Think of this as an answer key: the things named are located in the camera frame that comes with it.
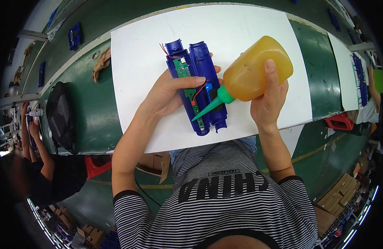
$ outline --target green circuit board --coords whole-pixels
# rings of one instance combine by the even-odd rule
[[[182,59],[175,59],[174,60],[174,65],[176,72],[178,73],[179,78],[187,77],[190,76],[189,72],[189,67],[188,64],[186,63],[184,57]],[[194,88],[187,88],[184,89],[186,97],[189,98],[190,101],[193,100],[194,94],[195,94],[195,89]],[[200,113],[200,109],[198,108],[197,102],[195,102],[194,105],[191,105],[193,107],[194,114],[197,115]],[[197,119],[198,127],[200,127],[201,131],[204,131],[204,122],[202,118]]]

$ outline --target green nozzle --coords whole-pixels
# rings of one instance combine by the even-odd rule
[[[226,91],[226,88],[224,86],[219,87],[218,89],[218,96],[211,101],[211,103],[208,104],[200,113],[192,119],[192,121],[202,117],[204,114],[207,114],[209,111],[213,110],[218,105],[225,103],[230,104],[234,101],[234,98],[230,96],[230,94]]]

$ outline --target wire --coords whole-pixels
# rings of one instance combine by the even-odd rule
[[[168,57],[170,57],[170,58],[172,58],[172,59],[182,59],[182,57],[172,57],[172,56],[169,56],[169,54],[165,51],[164,46],[161,45],[161,43],[159,43],[159,45],[160,45],[160,47],[162,48],[162,50],[164,51],[164,53],[165,53]]]
[[[192,101],[191,101],[192,106],[195,105],[195,102],[194,102],[195,97],[197,96],[197,94],[199,94],[199,92],[201,92],[201,90],[205,87],[206,84],[207,84],[207,81],[205,81],[204,85],[202,85],[202,86],[200,87],[200,89],[198,90],[198,92],[196,92],[196,94],[194,95],[194,97],[193,97],[193,99],[192,99]]]
[[[138,185],[139,189],[142,190],[142,192],[143,192],[145,195],[147,195],[147,197],[149,197],[153,202],[155,202],[157,205],[159,205],[159,206],[161,207],[161,205],[160,205],[158,202],[156,202],[151,196],[149,196],[149,195],[143,190],[143,188],[139,185],[138,181],[136,180],[136,177],[135,177],[135,182],[136,182],[136,185]]]

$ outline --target red wire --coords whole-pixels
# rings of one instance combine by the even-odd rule
[[[166,53],[166,55],[172,59],[182,59],[182,57],[172,57],[172,56],[169,56],[169,54],[165,51],[164,47],[161,45],[161,43],[159,43],[160,47],[162,48],[162,50],[164,51],[164,53]]]
[[[205,87],[206,84],[207,84],[207,81],[204,83],[204,85],[202,85],[202,86],[200,87],[199,91],[196,92],[196,94],[194,95],[194,97],[193,97],[193,99],[192,99],[192,101],[191,101],[191,103],[192,103],[193,106],[194,106],[194,104],[195,104],[195,102],[194,102],[195,97],[197,96],[197,94],[199,94],[199,92],[201,92],[201,90]]]

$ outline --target hand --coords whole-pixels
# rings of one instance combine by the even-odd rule
[[[266,81],[264,95],[251,101],[251,117],[259,132],[278,130],[277,118],[288,92],[288,81],[284,81],[279,86],[276,65],[272,59],[265,61],[264,76]]]
[[[40,138],[40,135],[38,133],[39,132],[38,125],[36,125],[35,122],[33,121],[30,122],[29,129],[30,129],[31,137],[33,137],[34,139]]]
[[[30,105],[30,102],[24,102],[24,103],[22,104],[22,115],[23,115],[23,116],[26,115],[26,113],[27,113],[27,108],[28,108],[29,105]]]
[[[221,67],[214,67],[216,73],[221,71]],[[169,69],[167,69],[154,83],[141,106],[153,112],[153,115],[158,116],[158,118],[165,117],[182,105],[178,89],[196,88],[204,82],[205,77],[172,78]],[[219,84],[223,84],[222,79],[219,79]]]

